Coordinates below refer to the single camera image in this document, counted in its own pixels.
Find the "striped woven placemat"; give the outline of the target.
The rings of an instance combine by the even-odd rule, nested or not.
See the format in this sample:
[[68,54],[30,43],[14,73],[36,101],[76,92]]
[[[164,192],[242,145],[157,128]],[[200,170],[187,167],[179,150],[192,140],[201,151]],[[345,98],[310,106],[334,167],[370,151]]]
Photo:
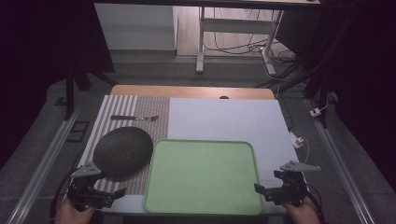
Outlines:
[[[167,96],[106,95],[93,125],[88,144],[78,165],[92,161],[94,148],[101,137],[120,127],[137,127],[146,131],[153,142],[167,136],[170,98]],[[152,117],[154,121],[111,120],[111,115]],[[101,191],[114,192],[127,188],[127,195],[143,195],[149,175],[149,162],[137,173],[121,181],[109,178],[99,179],[94,187]]]

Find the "green plastic tray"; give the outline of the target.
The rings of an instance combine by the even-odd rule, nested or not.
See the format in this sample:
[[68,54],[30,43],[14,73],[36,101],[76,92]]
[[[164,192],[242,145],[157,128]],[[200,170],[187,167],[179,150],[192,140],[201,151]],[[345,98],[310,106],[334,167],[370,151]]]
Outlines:
[[153,150],[144,206],[158,214],[258,215],[258,182],[247,142],[163,139]]

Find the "person's right hand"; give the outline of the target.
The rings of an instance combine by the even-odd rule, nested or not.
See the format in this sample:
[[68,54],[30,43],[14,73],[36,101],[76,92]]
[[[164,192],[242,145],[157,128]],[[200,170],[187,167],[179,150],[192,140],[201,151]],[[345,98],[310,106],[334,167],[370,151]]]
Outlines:
[[305,197],[299,206],[294,206],[290,202],[284,202],[282,206],[294,224],[320,224],[318,210],[308,197]]

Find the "light blue table mat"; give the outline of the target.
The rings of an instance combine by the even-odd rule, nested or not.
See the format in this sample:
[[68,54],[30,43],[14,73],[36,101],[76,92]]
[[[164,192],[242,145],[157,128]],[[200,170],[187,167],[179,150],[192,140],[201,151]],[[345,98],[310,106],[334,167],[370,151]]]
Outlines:
[[[156,143],[163,139],[247,142],[254,150],[257,184],[267,188],[280,186],[274,170],[297,158],[276,100],[170,98],[167,136]],[[149,212],[144,206],[145,193],[126,196],[115,203],[114,211]],[[263,197],[262,202],[259,215],[280,215],[284,211]]]

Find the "aluminium rail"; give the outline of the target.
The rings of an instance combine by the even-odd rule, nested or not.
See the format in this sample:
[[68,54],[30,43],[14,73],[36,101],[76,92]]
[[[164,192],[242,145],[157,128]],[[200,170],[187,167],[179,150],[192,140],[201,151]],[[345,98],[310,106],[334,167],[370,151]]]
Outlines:
[[78,114],[80,113],[81,107],[77,106],[75,110],[71,113],[67,120],[61,123],[60,128],[53,137],[49,144],[46,153],[44,154],[41,162],[38,164],[35,172],[30,179],[27,187],[22,193],[20,199],[15,205],[11,215],[9,216],[6,224],[23,224],[27,215],[29,214],[35,199],[44,185],[47,179],[50,169],[55,163],[63,144],[66,140],[67,135],[71,131],[71,128],[76,121]]
[[347,166],[347,162],[339,151],[339,147],[336,145],[329,130],[327,115],[330,114],[329,110],[332,108],[332,104],[329,101],[326,101],[325,105],[313,106],[309,100],[305,100],[304,102],[308,106],[309,110],[315,111],[317,109],[320,112],[320,115],[312,118],[312,120],[314,121],[318,135],[324,144],[327,154],[332,162],[332,166],[334,167],[347,195],[347,201],[352,205],[360,224],[377,224],[372,210],[364,199],[360,188],[355,183],[355,179]]

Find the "white desk frame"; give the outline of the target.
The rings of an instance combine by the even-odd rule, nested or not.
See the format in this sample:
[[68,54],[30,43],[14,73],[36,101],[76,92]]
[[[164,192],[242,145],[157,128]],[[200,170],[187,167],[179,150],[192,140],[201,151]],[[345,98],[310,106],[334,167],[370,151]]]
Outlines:
[[216,19],[205,17],[205,7],[200,7],[199,11],[199,44],[197,49],[196,73],[202,74],[204,71],[204,36],[205,32],[214,33],[235,33],[251,35],[267,35],[267,42],[260,48],[260,53],[265,63],[265,72],[274,75],[276,70],[270,59],[270,50],[278,25],[280,24],[283,11],[279,10],[271,21],[250,21],[235,19]]

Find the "person's left hand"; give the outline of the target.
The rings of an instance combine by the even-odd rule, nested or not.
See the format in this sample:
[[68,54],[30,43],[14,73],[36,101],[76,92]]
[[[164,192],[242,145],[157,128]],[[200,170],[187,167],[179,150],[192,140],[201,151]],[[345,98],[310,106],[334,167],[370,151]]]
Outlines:
[[68,198],[65,198],[56,212],[54,224],[89,224],[94,211],[95,208],[89,206],[80,212]]

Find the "white cabinet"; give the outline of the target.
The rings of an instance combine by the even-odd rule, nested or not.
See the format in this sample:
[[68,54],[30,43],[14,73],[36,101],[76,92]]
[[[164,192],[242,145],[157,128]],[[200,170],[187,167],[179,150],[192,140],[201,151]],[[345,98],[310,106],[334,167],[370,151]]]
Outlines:
[[110,49],[177,48],[173,7],[99,3],[94,6]]

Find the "dark round plate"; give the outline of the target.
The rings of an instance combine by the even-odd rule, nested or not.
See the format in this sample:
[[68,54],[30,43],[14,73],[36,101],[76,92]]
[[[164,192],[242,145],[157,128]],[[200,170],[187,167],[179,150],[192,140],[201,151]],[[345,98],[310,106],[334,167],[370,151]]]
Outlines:
[[153,140],[144,130],[121,127],[105,134],[97,143],[93,163],[114,181],[138,173],[150,160]]

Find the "black metal stand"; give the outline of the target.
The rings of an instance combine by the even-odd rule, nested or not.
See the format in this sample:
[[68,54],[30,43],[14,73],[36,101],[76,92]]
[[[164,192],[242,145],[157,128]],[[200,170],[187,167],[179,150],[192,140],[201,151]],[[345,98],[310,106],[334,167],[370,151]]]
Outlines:
[[69,120],[75,111],[74,84],[77,84],[81,91],[89,91],[91,89],[92,84],[88,78],[88,74],[99,78],[111,87],[118,84],[116,80],[106,75],[106,73],[115,72],[108,49],[106,49],[104,53],[94,53],[92,56],[90,56],[87,49],[81,50],[80,52],[75,51],[68,58],[67,65],[68,67],[65,75],[65,120]]
[[[314,11],[314,10],[333,10],[338,8],[335,0],[259,0],[259,9],[271,9],[278,10],[276,18],[273,20],[273,27],[268,35],[266,45],[261,48],[261,54],[265,63],[265,70],[268,74],[275,72],[275,68],[271,63],[269,52],[275,38],[277,27],[280,23],[281,17],[285,10],[300,10],[300,11]],[[320,91],[321,106],[320,115],[317,115],[319,123],[326,128],[326,108],[328,103],[328,69],[330,58],[332,57],[337,45],[337,36],[330,35],[330,46],[326,48],[323,55],[318,59],[316,65],[311,69],[303,73],[302,75],[292,79],[288,84],[280,87],[280,91],[285,91],[304,80],[308,80],[308,84],[305,87],[303,94],[305,98],[312,98],[315,94]]]

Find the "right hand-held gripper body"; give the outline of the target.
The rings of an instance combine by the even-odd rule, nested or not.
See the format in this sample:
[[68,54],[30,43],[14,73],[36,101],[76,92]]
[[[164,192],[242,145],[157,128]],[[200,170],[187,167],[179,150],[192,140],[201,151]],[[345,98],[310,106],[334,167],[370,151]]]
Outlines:
[[305,197],[308,197],[315,206],[321,206],[321,201],[317,201],[313,194],[308,190],[309,186],[305,182],[304,172],[319,172],[319,166],[289,161],[281,165],[274,171],[275,178],[283,181],[279,188],[266,190],[266,201],[273,202],[275,205],[289,202],[294,206],[300,206]]

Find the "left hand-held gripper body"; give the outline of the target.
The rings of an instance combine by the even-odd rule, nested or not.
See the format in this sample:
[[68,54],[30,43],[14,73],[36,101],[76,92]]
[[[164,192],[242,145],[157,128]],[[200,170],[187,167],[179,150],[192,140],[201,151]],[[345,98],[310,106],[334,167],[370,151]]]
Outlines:
[[78,211],[83,211],[88,206],[102,209],[113,204],[113,193],[94,188],[95,183],[104,176],[93,162],[81,165],[71,174],[72,182],[68,187],[67,197]]

